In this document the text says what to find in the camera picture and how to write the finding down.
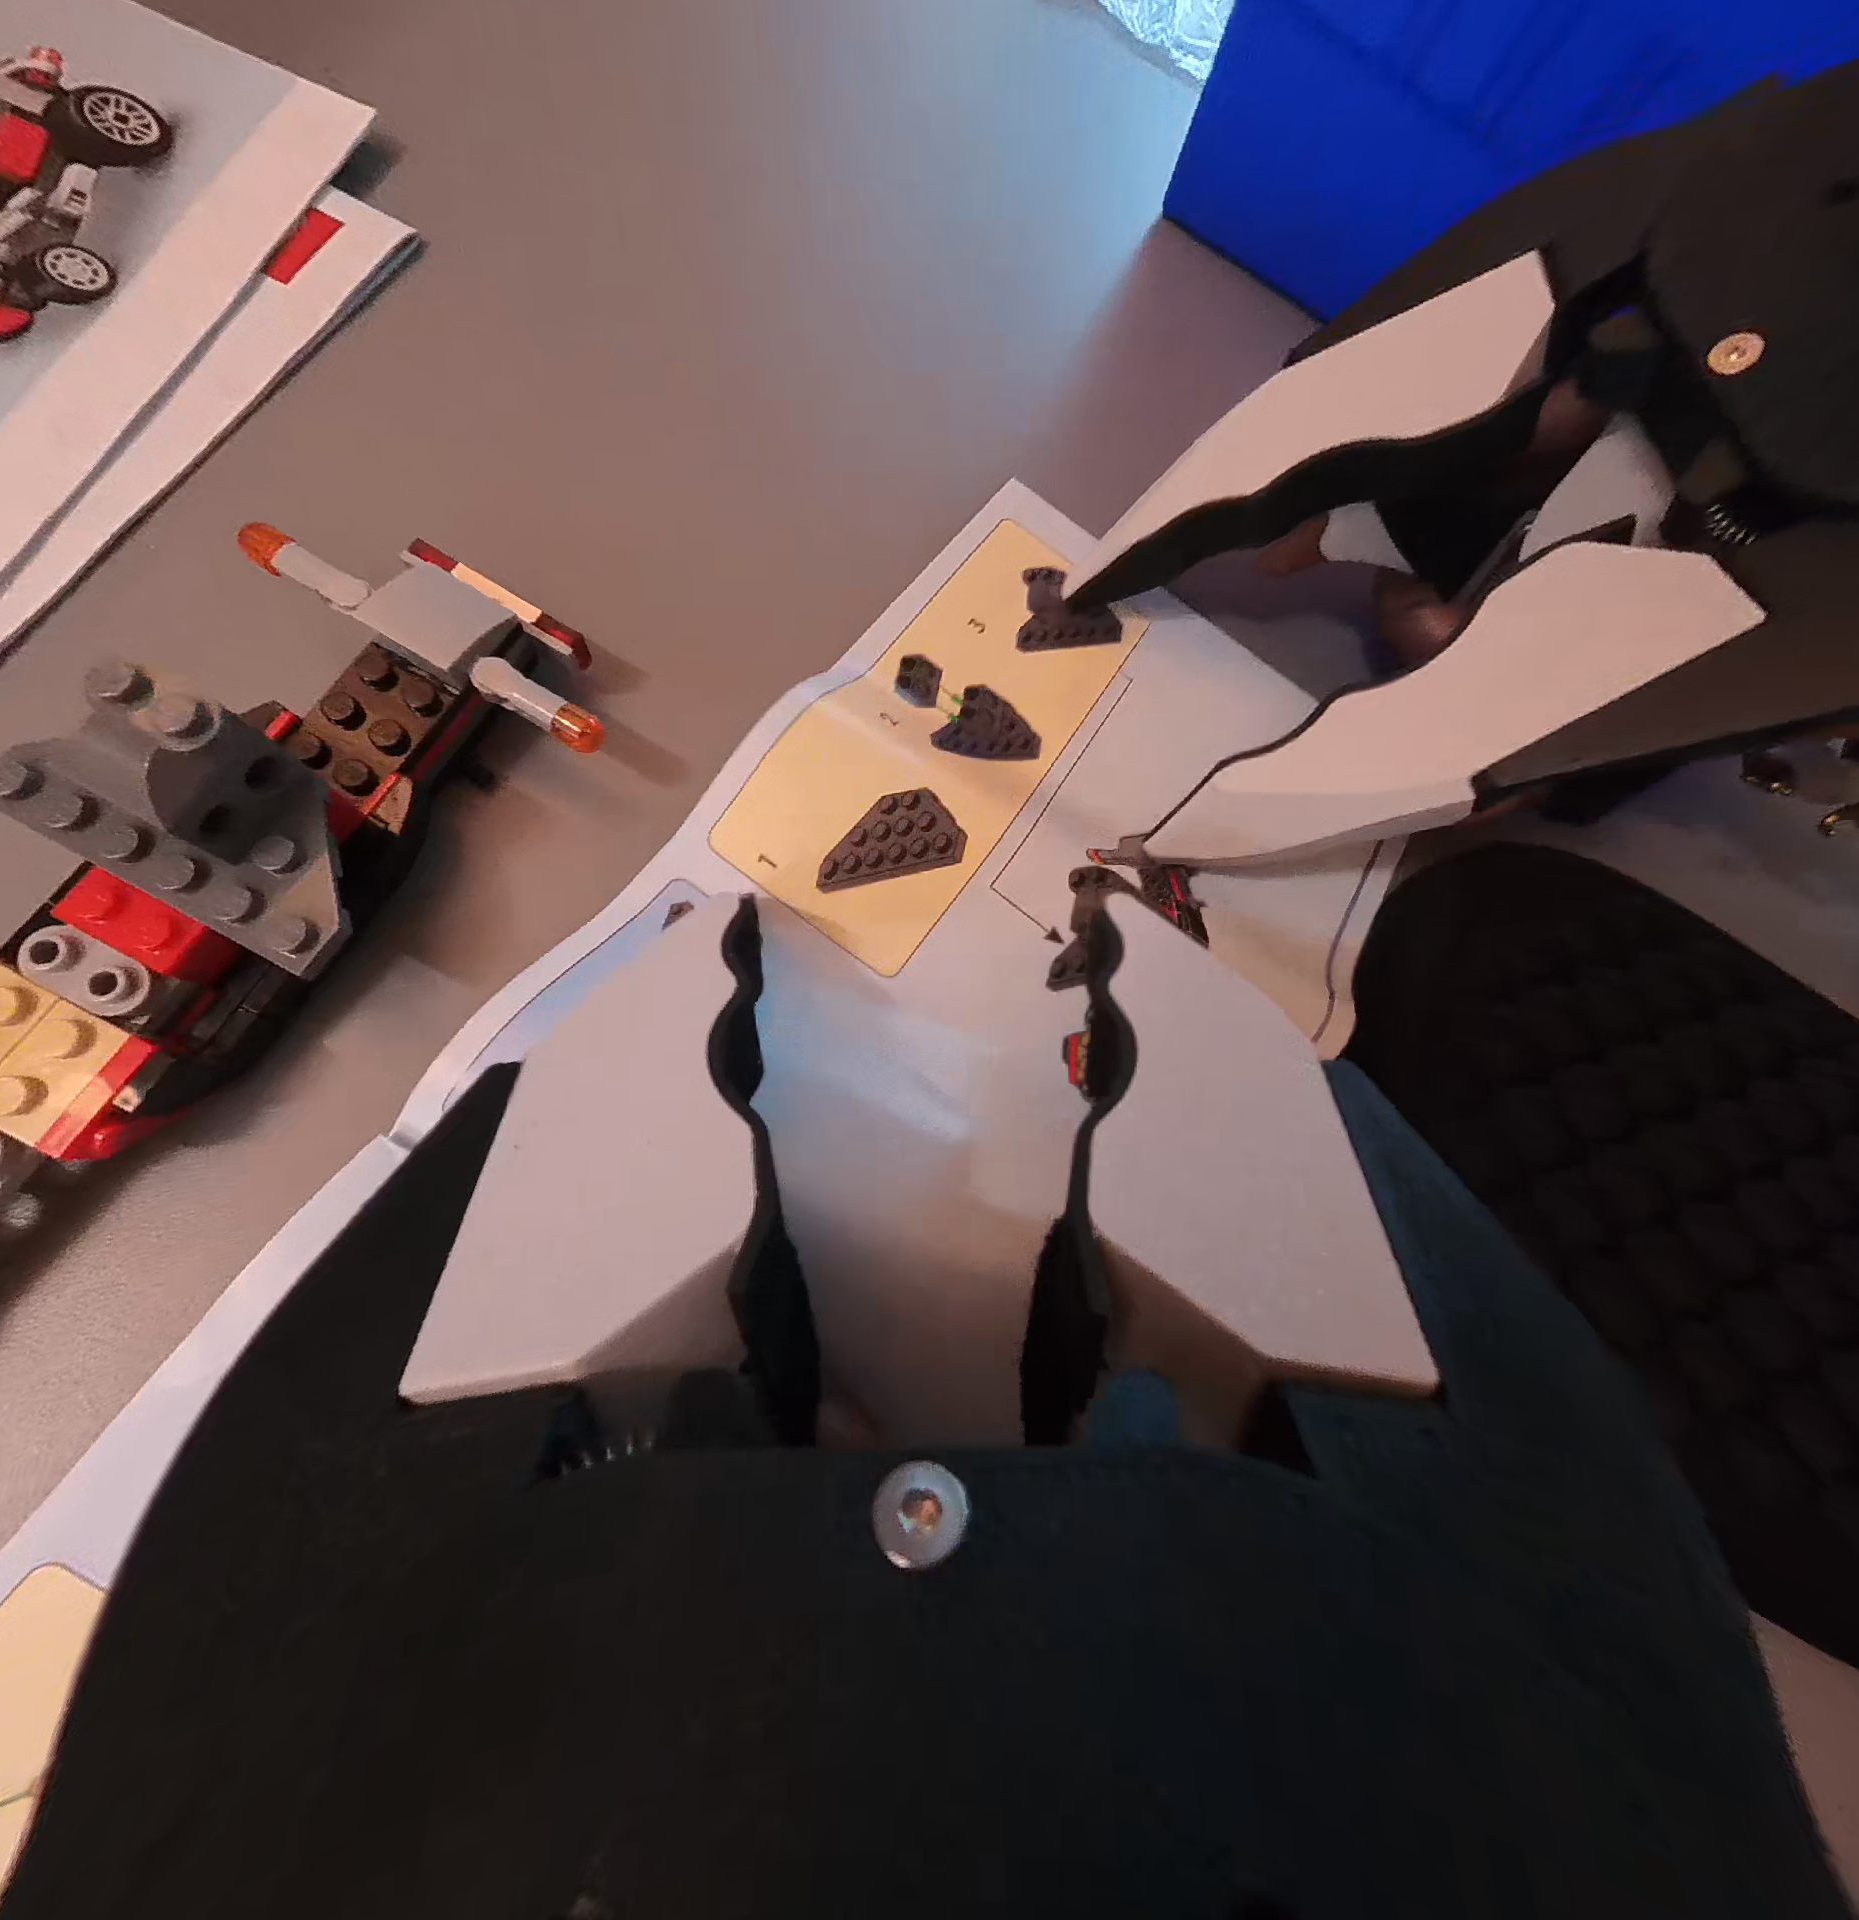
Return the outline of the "blue box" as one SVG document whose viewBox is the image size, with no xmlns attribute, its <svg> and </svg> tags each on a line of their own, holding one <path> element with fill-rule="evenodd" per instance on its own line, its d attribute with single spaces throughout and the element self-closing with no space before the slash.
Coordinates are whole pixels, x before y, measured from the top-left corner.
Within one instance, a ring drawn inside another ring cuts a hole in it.
<svg viewBox="0 0 1859 1920">
<path fill-rule="evenodd" d="M 1859 55 L 1859 4 L 1235 4 L 1162 215 L 1337 318 L 1522 180 Z"/>
</svg>

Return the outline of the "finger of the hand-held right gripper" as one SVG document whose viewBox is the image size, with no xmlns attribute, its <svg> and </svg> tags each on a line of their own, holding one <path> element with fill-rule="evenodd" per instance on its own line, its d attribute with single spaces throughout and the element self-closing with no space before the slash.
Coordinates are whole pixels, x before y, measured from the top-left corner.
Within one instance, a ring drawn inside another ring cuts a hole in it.
<svg viewBox="0 0 1859 1920">
<path fill-rule="evenodd" d="M 1701 551 L 1560 539 L 1492 587 L 1436 658 L 1216 762 L 1153 828 L 1127 835 L 1124 856 L 1216 868 L 1457 825 L 1477 808 L 1477 776 L 1759 622 Z"/>
<path fill-rule="evenodd" d="M 1163 591 L 1343 505 L 1390 505 L 1512 461 L 1547 398 L 1559 298 L 1523 252 L 1282 367 L 1200 433 L 1067 572 L 1067 607 Z"/>
</svg>

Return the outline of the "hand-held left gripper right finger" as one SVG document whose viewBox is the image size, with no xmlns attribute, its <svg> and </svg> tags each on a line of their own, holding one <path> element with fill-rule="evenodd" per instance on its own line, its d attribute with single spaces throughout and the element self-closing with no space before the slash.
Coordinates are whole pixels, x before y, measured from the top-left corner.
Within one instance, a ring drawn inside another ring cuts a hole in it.
<svg viewBox="0 0 1859 1920">
<path fill-rule="evenodd" d="M 1315 1046 L 1133 892 L 1075 943 L 1085 1114 L 1036 1257 L 1021 1439 L 1084 1435 L 1153 1374 L 1196 1448 L 1244 1448 L 1274 1389 L 1441 1389 L 1411 1291 Z"/>
</svg>

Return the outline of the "person's right hand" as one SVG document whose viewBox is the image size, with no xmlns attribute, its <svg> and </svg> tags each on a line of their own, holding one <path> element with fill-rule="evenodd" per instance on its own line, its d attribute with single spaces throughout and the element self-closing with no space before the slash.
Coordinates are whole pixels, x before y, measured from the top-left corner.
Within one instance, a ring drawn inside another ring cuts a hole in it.
<svg viewBox="0 0 1859 1920">
<path fill-rule="evenodd" d="M 1312 514 L 1255 555 L 1255 572 L 1263 577 L 1294 577 L 1320 566 L 1357 566 L 1369 574 L 1369 658 L 1378 678 L 1406 672 L 1436 658 L 1464 625 L 1457 601 L 1402 566 L 1371 504 Z"/>
</svg>

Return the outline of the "partly built lego model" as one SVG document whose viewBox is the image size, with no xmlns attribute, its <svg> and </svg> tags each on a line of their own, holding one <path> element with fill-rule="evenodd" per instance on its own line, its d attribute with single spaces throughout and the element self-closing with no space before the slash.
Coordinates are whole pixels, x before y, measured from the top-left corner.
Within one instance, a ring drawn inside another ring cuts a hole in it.
<svg viewBox="0 0 1859 1920">
<path fill-rule="evenodd" d="M 366 630 L 313 705 L 232 710 L 109 658 L 74 731 L 0 753 L 0 825 L 64 863 L 0 932 L 0 1257 L 278 1043 L 498 718 L 602 748 L 583 632 L 427 539 L 380 587 L 264 520 L 238 549 Z"/>
</svg>

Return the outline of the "white plastic bag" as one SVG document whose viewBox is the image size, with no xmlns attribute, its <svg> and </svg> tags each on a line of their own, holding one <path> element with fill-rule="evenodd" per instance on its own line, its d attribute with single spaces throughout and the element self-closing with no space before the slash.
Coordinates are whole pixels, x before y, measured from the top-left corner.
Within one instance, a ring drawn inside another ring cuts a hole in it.
<svg viewBox="0 0 1859 1920">
<path fill-rule="evenodd" d="M 1145 58 L 1205 85 L 1235 4 L 1100 4 Z"/>
</svg>

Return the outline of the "instruction booklet with red label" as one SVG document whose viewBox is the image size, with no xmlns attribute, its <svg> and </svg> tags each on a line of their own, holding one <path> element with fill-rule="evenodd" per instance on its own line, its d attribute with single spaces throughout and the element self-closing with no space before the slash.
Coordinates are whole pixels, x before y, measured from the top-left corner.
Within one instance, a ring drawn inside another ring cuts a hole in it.
<svg viewBox="0 0 1859 1920">
<path fill-rule="evenodd" d="M 414 258 L 422 238 L 325 190 L 232 311 L 0 580 L 0 662 Z"/>
</svg>

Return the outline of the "lego instruction booklet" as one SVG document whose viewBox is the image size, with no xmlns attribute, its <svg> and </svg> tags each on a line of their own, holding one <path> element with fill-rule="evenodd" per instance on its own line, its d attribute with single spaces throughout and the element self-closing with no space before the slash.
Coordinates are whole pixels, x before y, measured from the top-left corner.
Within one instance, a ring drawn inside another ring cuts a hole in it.
<svg viewBox="0 0 1859 1920">
<path fill-rule="evenodd" d="M 754 1112 L 823 1359 L 819 1469 L 857 1444 L 1021 1444 L 1018 1355 L 1044 1238 L 1085 1114 L 1075 943 L 1138 892 L 1127 835 L 1205 776 L 1309 724 L 1312 700 L 1163 594 L 1114 638 L 1028 651 L 1036 566 L 1085 536 L 1004 487 L 830 672 L 772 708 L 642 874 L 469 1020 L 366 1149 L 109 1427 L 0 1554 L 0 1911 L 22 1867 L 103 1866 L 47 1841 L 74 1789 L 79 1716 L 184 1631 L 207 1704 L 207 1626 L 288 1652 L 293 1574 L 325 1551 L 358 1594 L 454 1599 L 449 1535 L 502 1495 L 618 1491 L 666 1469 L 661 1416 L 599 1386 L 414 1404 L 400 1377 L 522 1059 L 708 898 L 763 927 Z M 1191 868 L 1219 966 L 1333 1059 L 1353 969 L 1402 839 Z"/>
</svg>

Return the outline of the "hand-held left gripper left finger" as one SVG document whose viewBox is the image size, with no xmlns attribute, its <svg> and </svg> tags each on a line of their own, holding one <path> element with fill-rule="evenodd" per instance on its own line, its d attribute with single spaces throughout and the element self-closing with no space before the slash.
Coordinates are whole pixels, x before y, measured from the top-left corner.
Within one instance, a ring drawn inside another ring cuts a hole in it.
<svg viewBox="0 0 1859 1920">
<path fill-rule="evenodd" d="M 721 1370 L 780 1444 L 817 1444 L 819 1332 L 754 1112 L 761 995 L 757 900 L 708 898 L 522 1059 L 407 1401 L 599 1386 L 644 1417 Z"/>
</svg>

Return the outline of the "instruction booklet with car cover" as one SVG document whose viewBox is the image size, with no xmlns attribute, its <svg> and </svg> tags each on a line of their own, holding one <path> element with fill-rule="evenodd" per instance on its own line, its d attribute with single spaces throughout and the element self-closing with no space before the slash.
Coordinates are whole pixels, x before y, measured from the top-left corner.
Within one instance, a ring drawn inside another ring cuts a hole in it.
<svg viewBox="0 0 1859 1920">
<path fill-rule="evenodd" d="M 0 649 L 376 108 L 143 4 L 0 4 Z"/>
</svg>

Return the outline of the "black textured cloth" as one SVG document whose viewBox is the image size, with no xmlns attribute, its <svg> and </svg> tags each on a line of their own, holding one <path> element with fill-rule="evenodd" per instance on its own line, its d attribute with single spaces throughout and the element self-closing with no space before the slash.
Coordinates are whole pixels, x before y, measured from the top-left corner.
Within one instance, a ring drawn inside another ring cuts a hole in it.
<svg viewBox="0 0 1859 1920">
<path fill-rule="evenodd" d="M 1576 852 L 1398 883 L 1353 1062 L 1625 1363 L 1749 1609 L 1859 1670 L 1859 1020 Z"/>
</svg>

